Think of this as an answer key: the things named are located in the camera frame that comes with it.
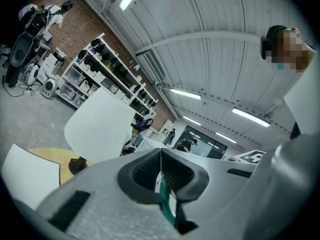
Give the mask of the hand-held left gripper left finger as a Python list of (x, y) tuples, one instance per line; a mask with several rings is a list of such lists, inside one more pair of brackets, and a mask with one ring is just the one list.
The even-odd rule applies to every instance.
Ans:
[(96, 163), (49, 194), (36, 227), (48, 240), (177, 240), (155, 192), (161, 150)]

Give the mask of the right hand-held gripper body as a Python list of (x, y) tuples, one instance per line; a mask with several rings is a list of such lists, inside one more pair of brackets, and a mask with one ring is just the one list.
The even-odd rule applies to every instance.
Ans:
[(320, 176), (320, 135), (302, 134), (264, 154), (235, 200), (222, 213), (225, 240), (270, 240), (311, 197)]

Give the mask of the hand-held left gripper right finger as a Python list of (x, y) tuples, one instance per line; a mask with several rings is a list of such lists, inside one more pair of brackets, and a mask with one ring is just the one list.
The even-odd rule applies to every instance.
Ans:
[(255, 165), (161, 150), (176, 196), (175, 225), (163, 240), (247, 240), (257, 203)]

